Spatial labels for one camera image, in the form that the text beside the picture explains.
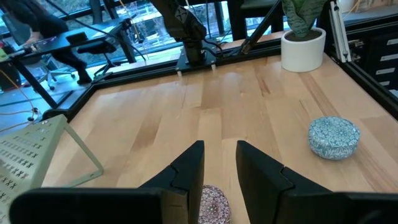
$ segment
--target perforated panel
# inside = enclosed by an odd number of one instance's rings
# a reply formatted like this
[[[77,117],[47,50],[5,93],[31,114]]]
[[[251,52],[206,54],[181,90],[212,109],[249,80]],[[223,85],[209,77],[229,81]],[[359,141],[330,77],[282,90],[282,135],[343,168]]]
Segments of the perforated panel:
[[[0,223],[14,198],[41,187],[66,123],[60,115],[0,137]]]

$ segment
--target blue patterned tin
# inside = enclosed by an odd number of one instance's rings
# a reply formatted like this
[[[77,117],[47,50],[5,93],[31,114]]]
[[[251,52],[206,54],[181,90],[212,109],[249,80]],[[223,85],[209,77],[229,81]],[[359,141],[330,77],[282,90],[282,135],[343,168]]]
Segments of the blue patterned tin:
[[[312,121],[308,131],[308,143],[318,156],[340,160],[355,152],[359,136],[358,127],[351,121],[327,116]]]

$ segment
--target potted plant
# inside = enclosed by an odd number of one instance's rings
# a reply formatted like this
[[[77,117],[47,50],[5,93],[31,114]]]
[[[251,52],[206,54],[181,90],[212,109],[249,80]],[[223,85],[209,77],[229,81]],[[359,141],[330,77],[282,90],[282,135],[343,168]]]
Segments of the potted plant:
[[[282,0],[290,31],[281,38],[282,67],[309,72],[321,66],[326,32],[313,27],[328,0]]]

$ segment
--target patterned round object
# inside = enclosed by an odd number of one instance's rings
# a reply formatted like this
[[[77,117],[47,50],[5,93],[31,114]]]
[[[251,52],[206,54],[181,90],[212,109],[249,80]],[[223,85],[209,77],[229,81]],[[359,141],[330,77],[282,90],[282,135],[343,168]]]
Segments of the patterned round object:
[[[217,187],[204,185],[201,195],[199,224],[229,224],[231,210],[224,193]]]
[[[327,116],[312,121],[308,143],[318,156],[340,160],[352,155],[358,148],[360,131],[346,119]]]

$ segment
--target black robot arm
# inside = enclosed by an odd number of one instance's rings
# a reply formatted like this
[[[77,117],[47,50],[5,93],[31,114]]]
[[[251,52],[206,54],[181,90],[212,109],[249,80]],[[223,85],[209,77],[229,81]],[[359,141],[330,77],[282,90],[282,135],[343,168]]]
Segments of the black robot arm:
[[[163,15],[167,32],[177,42],[182,42],[190,64],[204,61],[202,40],[206,37],[206,27],[195,15],[179,5],[176,0],[150,0]]]

